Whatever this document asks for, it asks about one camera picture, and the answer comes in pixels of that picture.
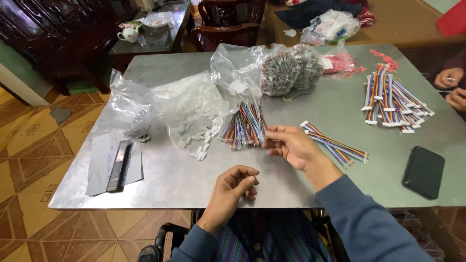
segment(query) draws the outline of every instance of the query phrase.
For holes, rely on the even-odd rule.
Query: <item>wrist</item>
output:
[[[202,228],[204,231],[207,233],[215,236],[217,233],[218,226],[215,226],[213,223],[211,223],[208,219],[205,217],[201,217],[198,222],[196,223],[200,228]]]
[[[322,190],[343,176],[343,172],[324,154],[308,162],[304,172],[316,191]]]

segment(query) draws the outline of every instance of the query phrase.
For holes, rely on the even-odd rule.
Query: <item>blue sleeve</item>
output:
[[[194,225],[179,248],[175,248],[168,261],[205,262],[210,261],[218,242],[211,234]]]
[[[315,194],[351,261],[433,261],[411,234],[344,175]]]

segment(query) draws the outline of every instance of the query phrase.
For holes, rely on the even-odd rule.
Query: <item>person's right hand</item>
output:
[[[465,72],[461,68],[445,69],[435,78],[435,85],[442,89],[458,86],[464,75]],[[447,80],[449,77],[455,79],[455,81]]]
[[[303,130],[295,126],[274,125],[265,131],[262,144],[267,154],[282,156],[294,168],[304,171],[316,191],[330,185],[343,173]]]

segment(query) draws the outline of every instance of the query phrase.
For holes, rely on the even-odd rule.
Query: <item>cable bundle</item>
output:
[[[383,126],[398,126],[403,133],[412,134],[425,121],[422,116],[435,113],[393,75],[387,74],[389,68],[388,64],[379,64],[377,72],[367,76],[366,98],[361,110],[367,111],[366,124],[377,124],[377,118],[381,118]]]
[[[230,148],[242,150],[244,145],[260,145],[265,142],[267,125],[261,105],[253,98],[251,102],[238,104],[239,110],[223,129],[219,140],[231,144]]]
[[[363,163],[367,163],[367,161],[369,161],[369,154],[367,152],[354,149],[325,137],[315,126],[311,125],[308,121],[303,122],[301,127],[305,129],[306,134],[310,138],[323,144],[344,168],[348,168],[354,164],[354,161],[351,160],[346,154],[356,158]]]

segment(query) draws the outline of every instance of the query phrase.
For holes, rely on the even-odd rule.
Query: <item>striped fabric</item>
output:
[[[332,261],[312,223],[299,210],[254,214],[238,210],[215,237],[219,248],[211,261]]]

